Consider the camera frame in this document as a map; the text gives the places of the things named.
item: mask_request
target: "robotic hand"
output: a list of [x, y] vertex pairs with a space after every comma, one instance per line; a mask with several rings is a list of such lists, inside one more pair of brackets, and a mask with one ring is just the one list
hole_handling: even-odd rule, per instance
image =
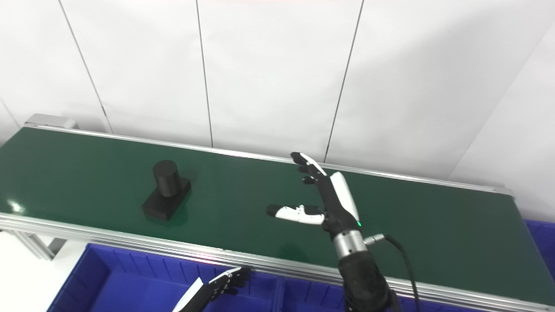
[[202, 312], [206, 306], [221, 294], [236, 295], [237, 289], [245, 286], [250, 277], [248, 266], [234, 268], [223, 272], [204, 284], [200, 278], [189, 287], [176, 304], [173, 312]]
[[348, 312], [378, 312], [393, 302], [384, 276], [366, 248], [360, 233], [359, 214], [355, 202], [340, 172], [331, 176], [305, 154], [291, 153], [298, 169], [309, 176], [304, 184], [315, 184], [324, 202], [324, 211], [315, 206], [300, 205], [292, 208], [270, 205], [266, 213], [272, 217], [307, 224], [321, 224], [330, 233], [339, 257], [339, 273], [343, 277], [345, 310]]

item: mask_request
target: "black block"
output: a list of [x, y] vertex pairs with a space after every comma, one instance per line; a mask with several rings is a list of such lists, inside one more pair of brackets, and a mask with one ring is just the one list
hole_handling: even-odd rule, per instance
[[169, 220], [181, 201], [183, 201], [183, 198], [185, 198], [187, 193], [191, 190], [191, 182], [189, 179], [180, 177], [180, 182], [181, 189], [176, 195], [171, 197], [162, 196], [160, 190], [156, 187], [143, 204], [144, 214], [160, 220]]

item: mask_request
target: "blue plastic bin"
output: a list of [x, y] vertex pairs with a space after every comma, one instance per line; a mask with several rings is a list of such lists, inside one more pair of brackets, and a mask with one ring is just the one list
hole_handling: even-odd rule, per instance
[[539, 253], [555, 280], [555, 223], [525, 220]]
[[[49, 312], [171, 312], [200, 276], [204, 282], [227, 267], [158, 256], [101, 245], [87, 245]], [[402, 299], [405, 312], [414, 301]], [[436, 303], [426, 312], [470, 312]], [[339, 312], [344, 311], [341, 287], [253, 272], [237, 296], [223, 294], [206, 312]]]

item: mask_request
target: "cable connector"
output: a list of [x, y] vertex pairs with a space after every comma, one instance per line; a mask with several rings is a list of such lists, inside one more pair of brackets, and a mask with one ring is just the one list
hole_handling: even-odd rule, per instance
[[365, 238], [364, 239], [364, 244], [366, 246], [374, 245], [382, 239], [385, 239], [385, 236], [383, 234], [376, 234], [376, 235], [369, 236], [369, 237]]

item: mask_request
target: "white wall panel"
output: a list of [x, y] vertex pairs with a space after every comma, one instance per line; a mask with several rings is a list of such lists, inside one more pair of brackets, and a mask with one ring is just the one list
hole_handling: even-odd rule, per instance
[[214, 146], [323, 160], [360, 0], [199, 0]]
[[447, 178], [554, 18], [552, 0], [367, 1], [326, 162]]
[[19, 125], [6, 109], [0, 94], [0, 145], [7, 141], [17, 130], [19, 130]]
[[194, 0], [62, 0], [114, 133], [210, 145]]
[[555, 24], [450, 179], [505, 185], [524, 217], [555, 222]]
[[2, 1], [0, 91], [20, 124], [43, 113], [71, 117], [83, 129], [108, 130], [57, 1]]

